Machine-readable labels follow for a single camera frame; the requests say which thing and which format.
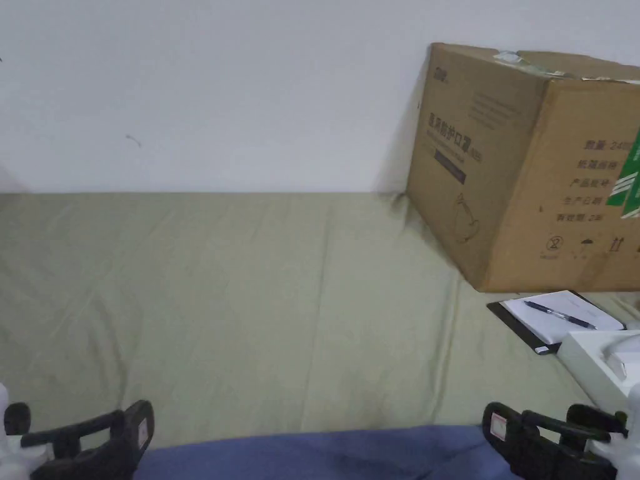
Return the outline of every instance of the pen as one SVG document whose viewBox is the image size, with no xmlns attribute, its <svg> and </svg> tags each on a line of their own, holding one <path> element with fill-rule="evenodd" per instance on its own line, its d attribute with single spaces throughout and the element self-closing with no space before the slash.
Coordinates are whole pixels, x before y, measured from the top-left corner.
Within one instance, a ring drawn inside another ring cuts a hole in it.
<svg viewBox="0 0 640 480">
<path fill-rule="evenodd" d="M 540 312 L 544 312 L 546 314 L 556 316 L 556 317 L 561 318 L 563 320 L 567 320 L 568 322 L 571 322 L 574 325 L 585 327 L 585 328 L 588 328 L 590 330 L 597 330 L 597 328 L 595 328 L 595 326 L 593 326 L 591 323 L 585 322 L 584 320 L 580 320 L 579 318 L 576 318 L 576 317 L 572 317 L 571 315 L 567 315 L 567 314 L 564 314 L 562 312 L 558 312 L 557 310 L 554 310 L 552 308 L 547 308 L 544 305 L 540 305 L 539 303 L 535 303 L 535 302 L 532 302 L 532 301 L 525 300 L 524 304 L 527 305 L 527 307 L 535 308 L 536 310 L 539 310 Z"/>
</svg>

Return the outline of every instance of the brown cardboard box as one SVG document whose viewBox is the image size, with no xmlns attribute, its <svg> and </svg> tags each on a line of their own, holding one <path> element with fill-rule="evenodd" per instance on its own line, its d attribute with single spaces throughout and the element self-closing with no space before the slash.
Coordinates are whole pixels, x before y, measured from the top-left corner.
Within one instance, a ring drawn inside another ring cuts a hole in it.
<svg viewBox="0 0 640 480">
<path fill-rule="evenodd" d="M 434 44 L 407 192 L 480 291 L 640 290 L 640 68 Z"/>
</svg>

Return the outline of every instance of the white object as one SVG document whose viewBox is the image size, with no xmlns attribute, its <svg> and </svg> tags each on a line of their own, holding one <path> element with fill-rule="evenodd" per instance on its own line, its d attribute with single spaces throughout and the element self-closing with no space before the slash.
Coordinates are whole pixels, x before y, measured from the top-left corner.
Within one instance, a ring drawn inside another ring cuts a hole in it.
<svg viewBox="0 0 640 480">
<path fill-rule="evenodd" d="M 606 364 L 622 382 L 640 380 L 640 352 L 612 353 Z"/>
<path fill-rule="evenodd" d="M 627 425 L 628 437 L 621 433 L 611 433 L 611 441 L 590 442 L 588 449 L 609 460 L 616 469 L 616 480 L 637 480 L 640 478 L 640 383 L 629 392 L 628 410 L 631 423 Z"/>
<path fill-rule="evenodd" d="M 622 380 L 616 375 L 606 363 L 607 348 L 639 333 L 640 330 L 571 332 L 560 346 L 558 359 L 591 400 L 606 412 L 629 413 L 627 396 L 637 381 L 631 377 Z"/>
<path fill-rule="evenodd" d="M 9 393 L 0 383 L 0 412 L 9 406 Z M 29 480 L 31 473 L 48 460 L 46 445 L 22 448 L 22 435 L 7 435 L 0 428 L 0 480 Z"/>
<path fill-rule="evenodd" d="M 584 320 L 595 326 L 599 331 L 624 329 L 624 325 L 607 312 L 600 310 L 569 290 L 502 302 L 504 308 L 509 310 L 547 345 L 562 342 L 569 332 L 588 332 L 589 329 L 528 307 L 524 303 L 525 300 L 539 303 L 552 310 Z"/>
<path fill-rule="evenodd" d="M 605 363 L 625 383 L 640 382 L 640 335 L 614 342 L 603 350 Z"/>
</svg>

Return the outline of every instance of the white paper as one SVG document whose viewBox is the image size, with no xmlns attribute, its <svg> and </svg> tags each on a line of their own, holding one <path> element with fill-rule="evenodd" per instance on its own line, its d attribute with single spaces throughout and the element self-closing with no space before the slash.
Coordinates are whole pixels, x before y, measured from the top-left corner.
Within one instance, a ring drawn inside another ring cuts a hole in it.
<svg viewBox="0 0 640 480">
<path fill-rule="evenodd" d="M 569 332 L 590 332 L 591 330 L 528 307 L 524 300 L 533 301 L 552 310 L 584 320 L 598 330 L 624 329 L 624 326 L 611 315 L 568 290 L 502 302 L 504 308 L 509 310 L 547 345 L 561 342 Z"/>
</svg>

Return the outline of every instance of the bed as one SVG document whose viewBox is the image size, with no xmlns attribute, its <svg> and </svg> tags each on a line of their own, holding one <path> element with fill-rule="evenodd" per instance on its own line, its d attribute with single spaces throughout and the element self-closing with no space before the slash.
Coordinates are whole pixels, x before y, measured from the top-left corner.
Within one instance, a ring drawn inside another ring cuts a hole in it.
<svg viewBox="0 0 640 480">
<path fill-rule="evenodd" d="M 0 381 L 34 429 L 139 398 L 154 448 L 589 402 L 404 196 L 4 195 L 0 232 Z M 640 319 L 635 294 L 587 297 Z"/>
</svg>

